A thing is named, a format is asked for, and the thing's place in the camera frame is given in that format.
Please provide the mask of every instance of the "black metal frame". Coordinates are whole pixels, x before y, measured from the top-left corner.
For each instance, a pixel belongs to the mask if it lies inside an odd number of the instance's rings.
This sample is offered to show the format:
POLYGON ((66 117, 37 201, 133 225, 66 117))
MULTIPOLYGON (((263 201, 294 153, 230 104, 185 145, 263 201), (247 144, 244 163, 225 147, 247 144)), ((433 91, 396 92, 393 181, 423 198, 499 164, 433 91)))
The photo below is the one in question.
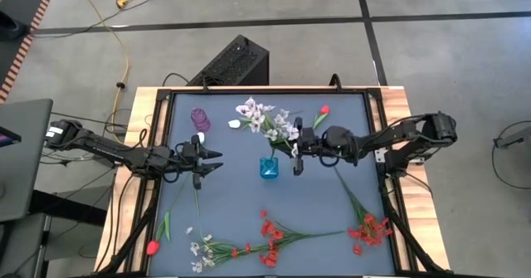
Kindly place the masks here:
MULTIPOLYGON (((248 89, 238 89, 235 88, 226 88, 226 89, 208 89, 208 88, 202 88, 202 89, 178 89, 178 90, 170 90, 170 89, 164 89, 159 90, 156 97, 155 107, 153 110, 153 120, 151 124, 151 130, 149 135, 149 143, 148 146, 154 146, 154 145, 167 145, 168 143, 168 133, 171 129, 171 118, 173 116, 173 107, 175 103, 175 98, 178 94, 195 94, 195 95, 234 95, 234 94, 351 94, 351 95, 361 95, 363 97, 363 102, 365 105, 365 112, 367 115, 367 121, 368 121, 368 128, 369 133, 375 133, 375 125, 374 125, 374 118, 373 118, 373 109, 371 106, 371 98, 375 99, 377 103, 377 109, 379 114, 380 123, 382 126, 382 129, 387 126, 387 120, 386 115, 383 107, 383 101, 382 101, 382 92, 379 87, 368 87, 368 88, 343 88, 341 86, 341 82, 337 75, 332 76, 332 80, 330 81, 330 85, 335 85, 335 89, 330 88, 319 88, 319 89, 286 89, 279 86, 279 88, 267 88, 267 89, 261 89, 259 86, 256 88, 248 88, 248 89), (163 101, 167 100, 167 108, 166 108, 166 115, 163 125, 163 135, 161 144, 155 144, 155 135, 158 129, 158 122, 160 121, 161 112, 162 112, 162 105, 163 101)), ((382 164, 381 163, 375 163, 375 167, 378 174, 378 185, 379 185, 379 192, 381 193, 382 202, 384 200, 384 196, 387 196, 387 186, 385 184, 385 179, 387 178, 385 173, 382 170, 382 164)), ((154 186, 153 190, 154 193, 152 196, 158 196, 160 194, 160 191, 158 190, 161 188, 162 184, 158 184, 158 186, 154 186)), ((398 211, 400 214, 401 219, 405 223, 405 225, 409 228, 407 224, 407 214, 406 214, 406 208, 404 203, 404 198, 402 195, 402 190, 400 188, 400 183, 397 181, 393 181, 393 187, 395 188, 395 196, 396 201, 398 204, 398 211)), ((143 202, 145 200, 145 192, 147 188, 147 183, 143 182, 140 184, 139 187, 139 196, 137 198, 137 205, 134 211, 134 219, 133 224, 136 225, 141 217, 142 213, 142 206, 143 202)), ((389 216, 391 213, 390 210, 387 208, 386 204, 382 205, 383 211, 386 217, 389 216)), ((146 250, 147 245, 149 241, 151 240, 153 236, 154 226, 156 222, 156 217, 153 217, 153 220, 147 225, 147 233, 145 235, 144 240, 144 249, 146 250)), ((392 252, 392 262, 395 272, 403 271, 402 265, 400 262, 400 256, 398 251, 398 244, 397 244, 397 238, 396 233, 393 233, 389 237, 389 246, 391 248, 392 252)), ((409 263, 409 267, 412 271, 417 270, 417 259, 414 256, 412 250, 410 247, 406 244, 407 249, 407 259, 409 263)), ((140 271, 146 272, 148 269, 148 261, 149 259, 146 258, 147 256, 143 254, 140 264, 140 271)), ((124 271, 128 272, 132 269, 133 264, 133 252, 130 252, 126 262, 125 262, 125 268, 124 271)))

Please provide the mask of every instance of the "black floor stripe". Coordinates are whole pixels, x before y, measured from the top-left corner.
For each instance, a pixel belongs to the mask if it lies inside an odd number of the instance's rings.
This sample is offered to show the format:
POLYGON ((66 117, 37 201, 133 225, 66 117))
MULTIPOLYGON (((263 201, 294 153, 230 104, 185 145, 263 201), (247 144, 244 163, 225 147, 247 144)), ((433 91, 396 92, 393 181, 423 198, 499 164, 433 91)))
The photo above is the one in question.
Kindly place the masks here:
MULTIPOLYGON (((200 28, 226 28, 226 27, 257 27, 257 26, 284 26, 284 25, 314 25, 314 24, 346 24, 363 22, 362 17, 302 17, 291 19, 264 19, 219 22, 190 22, 173 24, 146 24, 112 27, 115 32, 150 31, 150 30, 177 30, 200 28)), ((49 28, 39 29, 34 32, 39 34, 65 34, 79 32, 85 27, 49 28)), ((88 32, 107 32, 104 27, 93 27, 88 32)))
MULTIPOLYGON (((41 0, 2 0, 0 10, 19 22, 29 25, 40 4, 41 0)), ((16 41, 0 42, 0 85, 4 82, 21 44, 22 38, 16 41)))
POLYGON ((359 0, 359 6, 362 10, 363 24, 365 25, 365 32, 367 33, 368 46, 371 50, 371 56, 373 57, 374 68, 376 76, 380 85, 387 85, 387 78, 385 71, 383 70, 383 62, 380 57, 380 50, 378 49, 378 42, 376 41, 376 34, 374 33, 373 23, 371 22, 371 16, 368 12, 367 0, 359 0))

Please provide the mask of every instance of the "white flower bunch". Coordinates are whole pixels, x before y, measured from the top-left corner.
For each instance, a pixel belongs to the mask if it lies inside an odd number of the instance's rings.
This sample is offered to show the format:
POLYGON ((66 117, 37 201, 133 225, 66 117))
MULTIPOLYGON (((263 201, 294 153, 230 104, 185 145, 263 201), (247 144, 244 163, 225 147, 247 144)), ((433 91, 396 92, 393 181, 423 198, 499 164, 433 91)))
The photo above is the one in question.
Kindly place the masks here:
POLYGON ((244 116, 243 121, 251 127, 253 133, 262 132, 271 143, 299 138, 299 130, 287 121, 290 112, 280 109, 280 113, 272 119, 267 112, 273 111, 273 105, 257 104, 252 97, 244 105, 236 107, 236 111, 244 116))

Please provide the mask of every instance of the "black device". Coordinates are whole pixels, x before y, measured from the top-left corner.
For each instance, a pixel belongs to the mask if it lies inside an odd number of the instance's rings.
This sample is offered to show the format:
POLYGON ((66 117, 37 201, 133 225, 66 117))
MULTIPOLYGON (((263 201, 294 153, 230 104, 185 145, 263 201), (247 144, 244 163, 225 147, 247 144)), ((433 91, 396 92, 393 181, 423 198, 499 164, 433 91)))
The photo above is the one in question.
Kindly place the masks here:
POLYGON ((238 35, 187 85, 269 85, 269 52, 238 35))

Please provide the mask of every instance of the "green leaf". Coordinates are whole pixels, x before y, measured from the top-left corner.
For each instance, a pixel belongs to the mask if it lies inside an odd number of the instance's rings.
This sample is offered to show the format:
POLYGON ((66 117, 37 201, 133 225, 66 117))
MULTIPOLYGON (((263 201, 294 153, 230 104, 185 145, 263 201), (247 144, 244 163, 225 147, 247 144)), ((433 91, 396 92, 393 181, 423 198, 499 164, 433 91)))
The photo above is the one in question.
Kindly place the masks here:
POLYGON ((166 238, 169 239, 169 212, 164 214, 164 231, 166 232, 166 238))
POLYGON ((326 117, 326 115, 328 115, 328 114, 321 115, 319 118, 317 118, 317 119, 314 121, 314 129, 317 128, 317 126, 321 123, 321 121, 324 120, 324 118, 326 117))

